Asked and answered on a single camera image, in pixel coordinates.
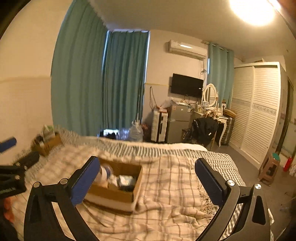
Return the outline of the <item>person's left hand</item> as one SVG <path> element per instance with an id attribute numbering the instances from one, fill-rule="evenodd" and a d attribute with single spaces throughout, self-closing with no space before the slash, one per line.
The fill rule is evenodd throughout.
<path id="1" fill-rule="evenodd" d="M 4 199 L 4 217 L 11 223 L 15 221 L 15 216 L 12 209 L 11 197 Z"/>

